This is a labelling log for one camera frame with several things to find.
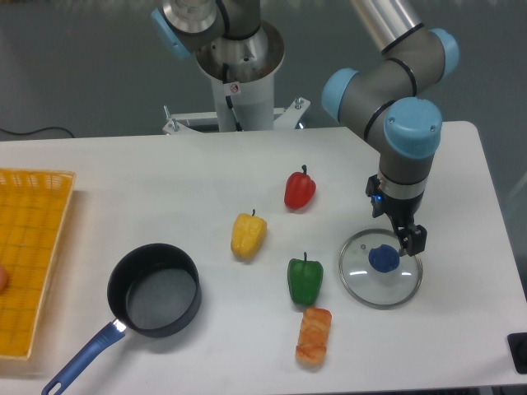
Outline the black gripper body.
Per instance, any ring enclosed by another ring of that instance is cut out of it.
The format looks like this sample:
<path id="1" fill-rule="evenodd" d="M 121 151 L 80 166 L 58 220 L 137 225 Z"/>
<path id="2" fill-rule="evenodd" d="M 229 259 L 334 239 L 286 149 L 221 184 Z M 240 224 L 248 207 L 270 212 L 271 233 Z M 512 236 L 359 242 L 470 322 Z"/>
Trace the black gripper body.
<path id="1" fill-rule="evenodd" d="M 384 174 L 374 174 L 366 184 L 374 218 L 387 215 L 395 231 L 416 228 L 414 215 L 421 205 L 424 181 L 416 184 L 397 184 Z"/>

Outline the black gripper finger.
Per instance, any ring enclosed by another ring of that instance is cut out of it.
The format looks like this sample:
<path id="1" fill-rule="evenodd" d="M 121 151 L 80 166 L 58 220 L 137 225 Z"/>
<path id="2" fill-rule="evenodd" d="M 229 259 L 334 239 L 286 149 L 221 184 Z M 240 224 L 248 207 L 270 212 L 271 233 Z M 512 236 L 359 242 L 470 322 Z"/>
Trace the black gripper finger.
<path id="1" fill-rule="evenodd" d="M 408 256 L 415 256 L 425 250 L 427 230 L 422 225 L 411 224 L 408 228 Z"/>
<path id="2" fill-rule="evenodd" d="M 399 240 L 399 256 L 405 256 L 408 254 L 408 230 L 406 227 L 397 226 L 395 234 Z"/>

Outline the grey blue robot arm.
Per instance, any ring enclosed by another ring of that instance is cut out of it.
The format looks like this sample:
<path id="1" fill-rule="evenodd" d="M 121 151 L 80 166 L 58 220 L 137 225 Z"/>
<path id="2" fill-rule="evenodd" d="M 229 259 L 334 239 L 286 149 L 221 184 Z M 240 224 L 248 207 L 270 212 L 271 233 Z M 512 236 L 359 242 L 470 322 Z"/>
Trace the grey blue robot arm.
<path id="1" fill-rule="evenodd" d="M 321 94 L 324 110 L 380 155 L 367 181 L 373 216 L 387 216 L 402 255 L 426 245 L 415 223 L 441 140 L 442 116 L 419 98 L 459 62 L 455 38 L 428 30 L 405 1 L 355 1 L 353 7 L 383 56 L 368 73 L 335 72 Z M 278 31 L 257 1 L 165 1 L 151 14 L 165 46 L 178 58 L 194 56 L 213 88 L 221 131 L 274 126 L 273 77 L 284 57 Z"/>

